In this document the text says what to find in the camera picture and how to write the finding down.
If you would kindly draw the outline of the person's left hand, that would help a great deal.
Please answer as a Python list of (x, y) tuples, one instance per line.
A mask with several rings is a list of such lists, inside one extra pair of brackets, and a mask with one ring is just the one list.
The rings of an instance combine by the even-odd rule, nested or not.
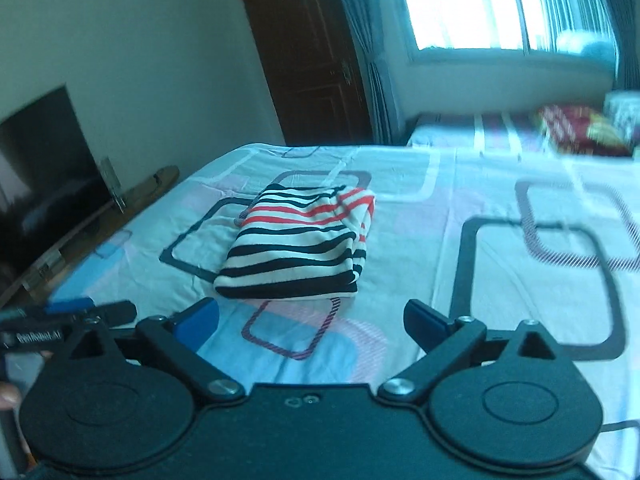
[(22, 400), (20, 389), (17, 386), (2, 382), (0, 384), (0, 410), (12, 411), (17, 408)]

